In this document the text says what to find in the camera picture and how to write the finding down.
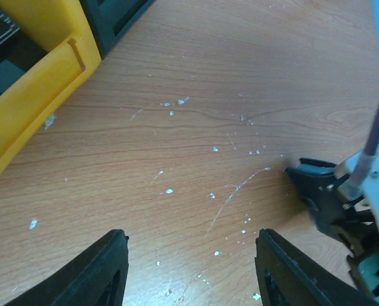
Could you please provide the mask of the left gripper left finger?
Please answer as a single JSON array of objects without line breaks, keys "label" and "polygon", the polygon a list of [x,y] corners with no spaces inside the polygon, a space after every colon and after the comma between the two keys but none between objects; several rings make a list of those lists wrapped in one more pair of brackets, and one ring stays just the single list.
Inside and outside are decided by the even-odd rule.
[{"label": "left gripper left finger", "polygon": [[8,305],[122,305],[128,236],[113,229]]}]

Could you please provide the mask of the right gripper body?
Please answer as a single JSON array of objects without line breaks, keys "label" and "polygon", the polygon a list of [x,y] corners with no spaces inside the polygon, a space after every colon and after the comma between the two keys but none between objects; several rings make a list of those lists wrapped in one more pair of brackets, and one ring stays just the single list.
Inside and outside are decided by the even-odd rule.
[{"label": "right gripper body", "polygon": [[358,290],[379,303],[379,146],[359,195],[348,200],[338,190],[352,174],[359,156],[340,164],[302,158],[297,167],[288,167],[285,172],[317,229],[350,250],[347,262]]}]

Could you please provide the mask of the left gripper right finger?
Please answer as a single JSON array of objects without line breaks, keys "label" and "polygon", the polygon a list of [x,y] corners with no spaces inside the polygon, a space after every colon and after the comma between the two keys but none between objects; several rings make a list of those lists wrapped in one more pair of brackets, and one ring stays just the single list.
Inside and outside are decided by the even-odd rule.
[{"label": "left gripper right finger", "polygon": [[305,255],[273,229],[256,238],[263,305],[378,305]]}]

